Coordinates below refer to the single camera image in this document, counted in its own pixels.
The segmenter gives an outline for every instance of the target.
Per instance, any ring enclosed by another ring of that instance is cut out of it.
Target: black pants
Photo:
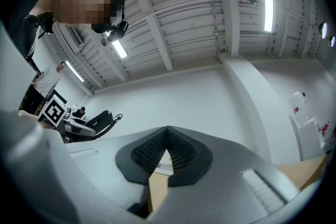
[[[34,114],[43,100],[44,97],[33,86],[30,86],[22,109],[30,114]]]

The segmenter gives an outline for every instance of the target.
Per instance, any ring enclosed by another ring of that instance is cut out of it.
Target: man in white shirt
[[[33,87],[30,87],[22,109],[34,114],[44,99],[47,99],[53,92],[62,77],[61,73],[65,67],[66,64],[64,62],[61,62],[57,67],[47,67],[33,83]]]

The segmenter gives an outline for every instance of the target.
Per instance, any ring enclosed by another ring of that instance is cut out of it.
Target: white t-shirt
[[[45,98],[53,86],[61,79],[61,73],[58,73],[56,67],[47,67],[43,71],[43,78],[37,83],[35,89]]]

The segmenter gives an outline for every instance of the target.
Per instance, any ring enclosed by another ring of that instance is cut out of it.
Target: ceiling light
[[[114,48],[117,50],[117,52],[119,53],[120,58],[125,58],[127,56],[126,51],[124,50],[124,48],[121,46],[119,40],[116,40],[115,42],[112,42]]]
[[[77,76],[77,78],[79,78],[81,82],[84,82],[84,79],[82,79],[82,78],[80,77],[80,75],[78,75],[78,73],[77,73],[77,72],[75,71],[75,69],[71,66],[71,64],[70,64],[68,61],[66,61],[66,63],[67,63],[67,65],[70,67],[71,71],[72,71],[73,73],[75,73],[75,75]]]
[[[265,0],[265,31],[272,32],[273,0]]]
[[[329,38],[329,41],[330,41],[330,47],[333,47],[334,44],[335,44],[335,37],[334,37],[334,36],[331,36],[331,37]]]
[[[327,23],[322,23],[319,25],[319,32],[322,38],[327,36]]]

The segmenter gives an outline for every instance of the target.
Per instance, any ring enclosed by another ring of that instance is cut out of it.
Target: headset
[[[106,46],[110,42],[122,39],[128,29],[128,22],[125,21],[125,2],[122,4],[121,22],[117,25],[111,24],[92,24],[92,29],[99,34],[109,32],[106,38],[102,38],[101,43]]]

